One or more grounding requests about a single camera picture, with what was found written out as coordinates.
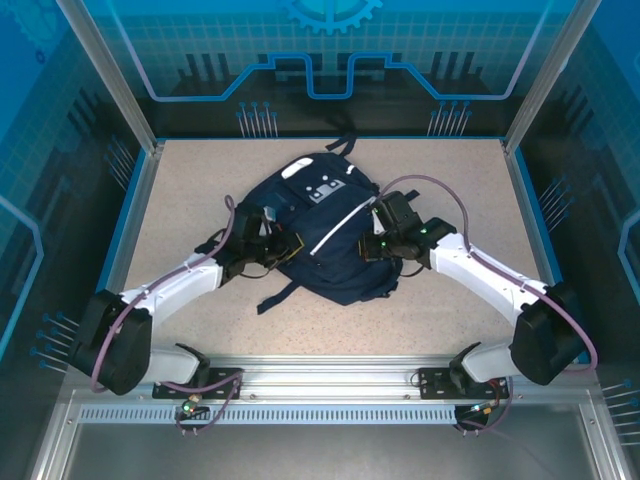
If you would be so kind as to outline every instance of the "beige work surface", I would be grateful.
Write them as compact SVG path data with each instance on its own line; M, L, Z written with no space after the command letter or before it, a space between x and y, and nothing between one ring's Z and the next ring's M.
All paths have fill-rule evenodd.
M179 265L193 248L224 227L223 197L236 201L286 162L322 151L326 140L167 141L142 224L127 288ZM537 278L531 247L498 140L360 139L349 160L385 185L412 173L437 177L466 203L471 240L520 272ZM448 194L426 182L412 202L423 220L439 216L460 230ZM405 273L416 264L405 263ZM259 274L252 266L246 273ZM438 354L476 341L512 335L507 321L453 280L425 270L400 279L389 299L334 304L302 288L264 315L256 305L288 279L237 277L177 312L154 343L182 342L209 354Z

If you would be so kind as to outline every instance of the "navy blue backpack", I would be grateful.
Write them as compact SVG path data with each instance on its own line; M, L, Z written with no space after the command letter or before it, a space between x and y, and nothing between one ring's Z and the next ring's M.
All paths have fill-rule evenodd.
M331 150L346 144L340 154ZM304 247L277 268L291 279L280 293L258 305L258 314L304 287L340 305L388 297L398 286L400 259L366 262L358 241L373 229L369 206L379 187L345 156L355 136L347 135L289 163L264 180L245 201L267 207L275 222L293 231Z

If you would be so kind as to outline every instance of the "white robotic arm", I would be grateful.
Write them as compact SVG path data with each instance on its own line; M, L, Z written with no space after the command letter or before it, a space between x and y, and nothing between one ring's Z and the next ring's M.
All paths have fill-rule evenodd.
M399 192L379 199L372 210L377 212L374 213L376 233L372 231L365 235L360 245L367 260L385 257L416 260L470 289L500 312L515 329L513 339L474 344L451 362L451 379L461 394L467 395L474 385L491 379L518 374L547 384L582 351L583 344L576 339L575 332L570 328L567 330L567 325L555 318L536 295L522 288L526 285L541 294L551 294L552 289L547 285L509 269L474 247L474 253L481 260L518 279L519 285L494 273L469 255L463 236L455 228L437 218L423 224ZM238 222L241 231L235 231L234 223L234 233L220 253L197 267L190 268L189 265L211 252L217 244L215 239L198 247L196 253L181 265L186 267L181 273L171 275L159 284L158 281L151 282L120 295L96 294L71 347L70 363L91 375L99 358L101 342L114 318L138 299L136 308L131 309L109 348L99 382L115 393L123 394L138 383L193 384L196 376L202 378L197 373L203 368L208 370L204 355L184 345L152 347L152 331L195 298L216 290L241 273L247 263L267 266L300 247L295 233L278 232L280 237L276 241L273 241L276 234L265 235L262 209L245 206L240 208L240 214L243 218ZM553 287L557 290L553 292L554 298L566 305L570 298L558 287Z

